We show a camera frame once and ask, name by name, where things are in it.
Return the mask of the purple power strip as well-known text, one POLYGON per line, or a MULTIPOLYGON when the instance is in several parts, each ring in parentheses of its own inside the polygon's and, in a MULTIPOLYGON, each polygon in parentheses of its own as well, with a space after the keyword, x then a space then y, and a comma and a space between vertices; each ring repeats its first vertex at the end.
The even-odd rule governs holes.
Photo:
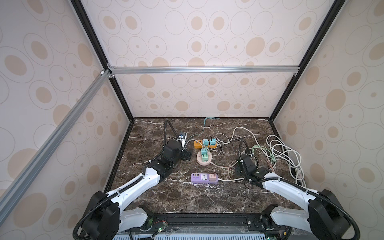
POLYGON ((209 181, 209 174, 204 173, 192 173, 191 182, 193 184, 217 184, 219 179, 216 182, 209 181))

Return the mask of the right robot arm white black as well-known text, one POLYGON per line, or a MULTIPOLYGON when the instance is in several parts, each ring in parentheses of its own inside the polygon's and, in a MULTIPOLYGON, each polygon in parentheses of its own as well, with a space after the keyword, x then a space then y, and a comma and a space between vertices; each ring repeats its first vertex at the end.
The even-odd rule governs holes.
POLYGON ((353 228, 352 239, 360 239, 357 222, 344 210, 333 192, 305 188, 259 167, 258 160, 252 160, 250 149, 238 150, 235 173, 250 185, 278 194, 299 207, 297 210, 269 205, 260 217, 265 230, 286 226, 312 233, 319 240, 341 240, 347 230, 353 228))

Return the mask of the pink plug adapter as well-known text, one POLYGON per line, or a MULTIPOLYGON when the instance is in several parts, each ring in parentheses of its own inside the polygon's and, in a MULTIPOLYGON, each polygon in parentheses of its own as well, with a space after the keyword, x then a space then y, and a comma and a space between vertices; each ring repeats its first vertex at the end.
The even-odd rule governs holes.
POLYGON ((209 181, 216 182, 218 180, 217 174, 209 174, 209 181))

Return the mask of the round pink power strip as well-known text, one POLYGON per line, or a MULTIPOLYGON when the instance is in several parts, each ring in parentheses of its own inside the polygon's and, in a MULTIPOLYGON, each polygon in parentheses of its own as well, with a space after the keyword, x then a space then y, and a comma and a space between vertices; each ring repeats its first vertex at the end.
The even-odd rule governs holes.
POLYGON ((202 155, 201 152, 197 153, 197 162, 201 166, 208 166, 212 162, 212 154, 208 152, 207 154, 202 155))

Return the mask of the orange power strip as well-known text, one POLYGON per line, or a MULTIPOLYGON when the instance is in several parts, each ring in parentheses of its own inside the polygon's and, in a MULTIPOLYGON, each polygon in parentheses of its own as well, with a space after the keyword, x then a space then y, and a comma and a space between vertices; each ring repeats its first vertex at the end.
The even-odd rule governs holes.
POLYGON ((206 148, 206 149, 216 149, 217 146, 218 146, 218 144, 217 144, 215 147, 213 147, 213 146, 204 146, 204 145, 203 145, 203 140, 201 140, 201 141, 194 141, 194 148, 195 148, 195 149, 202 149, 202 148, 206 148))

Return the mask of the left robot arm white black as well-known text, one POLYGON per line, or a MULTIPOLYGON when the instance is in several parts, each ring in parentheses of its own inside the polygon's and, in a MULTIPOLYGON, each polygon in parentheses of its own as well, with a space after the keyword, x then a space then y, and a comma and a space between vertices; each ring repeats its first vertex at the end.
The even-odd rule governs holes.
POLYGON ((82 218, 73 229, 75 240, 112 240, 117 233, 142 227, 149 213, 142 208, 127 210, 135 199, 165 180, 179 161, 189 161, 191 152, 184 140, 170 140, 161 153, 148 161, 144 170, 121 187, 103 193, 96 192, 82 218))

